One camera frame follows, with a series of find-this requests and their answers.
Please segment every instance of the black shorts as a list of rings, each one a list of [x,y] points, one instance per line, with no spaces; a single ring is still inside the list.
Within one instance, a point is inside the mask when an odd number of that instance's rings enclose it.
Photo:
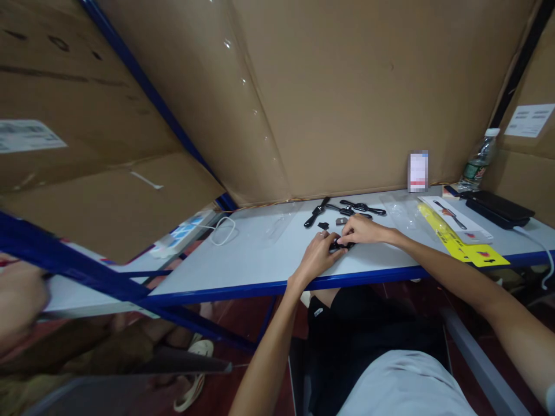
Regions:
[[[331,308],[313,296],[308,325],[314,416],[337,414],[360,375],[387,351],[423,351],[447,365],[442,324],[382,299],[370,286],[340,289]]]

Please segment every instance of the cardboard box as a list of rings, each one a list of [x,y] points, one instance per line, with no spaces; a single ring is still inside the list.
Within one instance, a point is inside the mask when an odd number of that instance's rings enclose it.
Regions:
[[[505,134],[518,106],[555,103],[555,16],[552,15],[500,125],[499,152],[482,187],[536,211],[540,221],[555,226],[555,116],[537,137]]]
[[[243,205],[458,180],[534,0],[99,0]]]
[[[0,5],[0,118],[38,120],[66,145],[0,148],[2,210],[123,263],[224,190],[75,4]]]

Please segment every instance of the yellow tag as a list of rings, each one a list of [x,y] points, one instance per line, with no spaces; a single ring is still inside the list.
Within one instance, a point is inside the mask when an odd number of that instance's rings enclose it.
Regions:
[[[510,264],[489,244],[463,243],[447,223],[425,203],[418,204],[418,210],[432,227],[451,256],[463,262],[472,262],[478,267]]]

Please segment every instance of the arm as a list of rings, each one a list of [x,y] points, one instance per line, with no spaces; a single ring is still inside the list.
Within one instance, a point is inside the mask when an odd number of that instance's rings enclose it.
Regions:
[[[526,384],[546,407],[547,389],[555,384],[555,334],[511,294],[475,268],[362,216],[349,219],[339,242],[382,242],[404,250],[484,316]]]
[[[330,254],[330,244],[337,237],[326,231],[318,233],[306,249],[301,265],[287,281],[283,299],[241,381],[230,416],[273,413],[282,386],[298,301],[305,287],[346,252],[343,249]]]
[[[13,260],[0,254],[0,260]],[[19,261],[0,273],[0,357],[29,334],[37,315],[48,303],[42,271]]]

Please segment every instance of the hand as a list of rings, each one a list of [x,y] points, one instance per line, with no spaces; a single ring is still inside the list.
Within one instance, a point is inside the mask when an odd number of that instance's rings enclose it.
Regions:
[[[289,278],[289,283],[302,287],[302,290],[316,277],[329,269],[343,254],[346,248],[330,254],[330,245],[339,235],[322,231],[316,234],[302,257],[297,271]]]
[[[337,242],[343,245],[347,243],[388,243],[396,233],[398,231],[395,228],[379,225],[360,214],[355,214],[343,227],[343,236]]]

